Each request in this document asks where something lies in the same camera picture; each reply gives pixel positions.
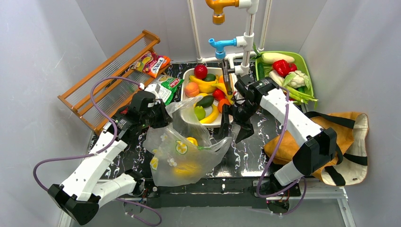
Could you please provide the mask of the yellow lemon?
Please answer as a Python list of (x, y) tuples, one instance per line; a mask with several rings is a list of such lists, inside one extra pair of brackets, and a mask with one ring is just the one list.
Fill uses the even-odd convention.
[(197, 140), (195, 139), (195, 138), (193, 138), (193, 137), (187, 137), (186, 138), (191, 144), (193, 144), (193, 145), (195, 145), (195, 146), (198, 146), (198, 142), (197, 142)]

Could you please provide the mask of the green pear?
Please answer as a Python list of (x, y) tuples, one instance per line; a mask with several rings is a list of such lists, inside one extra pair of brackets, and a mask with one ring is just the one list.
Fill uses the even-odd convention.
[(202, 106), (195, 106), (194, 113), (199, 121), (203, 120), (206, 117), (206, 111)]

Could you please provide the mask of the clear lemon print plastic bag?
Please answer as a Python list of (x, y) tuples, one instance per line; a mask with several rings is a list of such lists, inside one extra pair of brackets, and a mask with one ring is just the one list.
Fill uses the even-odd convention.
[[(149, 163), (152, 179), (156, 186), (175, 187), (198, 182), (221, 161), (233, 138), (227, 136), (216, 143), (210, 140), (209, 131), (197, 119), (193, 105), (199, 97), (170, 103), (166, 110), (172, 122), (163, 128), (149, 128), (143, 147), (153, 154)], [(193, 137), (198, 146), (186, 138)], [(178, 177), (173, 169), (185, 164), (199, 165), (195, 177)]]

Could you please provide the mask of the yellow corn cob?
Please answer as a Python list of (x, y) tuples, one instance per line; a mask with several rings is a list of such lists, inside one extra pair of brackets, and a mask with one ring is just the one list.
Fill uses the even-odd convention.
[(173, 174), (178, 177), (195, 177), (199, 174), (200, 167), (195, 164), (185, 164), (173, 169)]

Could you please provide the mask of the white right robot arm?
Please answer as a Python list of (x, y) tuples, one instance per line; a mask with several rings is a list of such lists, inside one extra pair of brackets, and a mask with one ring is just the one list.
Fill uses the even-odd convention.
[(299, 150), (292, 160), (270, 176), (270, 183), (279, 189), (293, 183), (302, 176), (309, 176), (334, 159), (337, 134), (334, 129), (324, 129), (313, 122), (288, 98), (289, 92), (271, 78), (253, 81), (249, 75), (238, 77), (237, 93), (244, 101), (233, 106), (223, 106), (220, 134), (228, 133), (228, 116), (240, 126), (236, 143), (254, 134), (250, 118), (259, 108), (267, 110), (295, 139)]

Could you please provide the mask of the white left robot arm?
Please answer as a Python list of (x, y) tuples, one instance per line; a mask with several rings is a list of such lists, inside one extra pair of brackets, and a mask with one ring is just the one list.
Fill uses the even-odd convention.
[(128, 142), (137, 139), (145, 127), (163, 128), (171, 121), (155, 85), (136, 92), (130, 104), (118, 109), (103, 127), (88, 157), (61, 184), (50, 186), (48, 194), (80, 225), (90, 222), (102, 206), (122, 195), (143, 196), (145, 178), (135, 170), (127, 170), (103, 184), (97, 182)]

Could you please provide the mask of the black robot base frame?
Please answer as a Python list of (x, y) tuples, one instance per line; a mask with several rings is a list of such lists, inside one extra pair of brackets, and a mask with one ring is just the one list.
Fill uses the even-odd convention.
[(202, 178), (193, 184), (175, 187), (155, 186), (145, 180), (142, 195), (126, 199), (143, 202), (151, 208), (170, 207), (251, 207), (266, 209), (272, 197), (263, 199), (256, 193), (258, 177)]

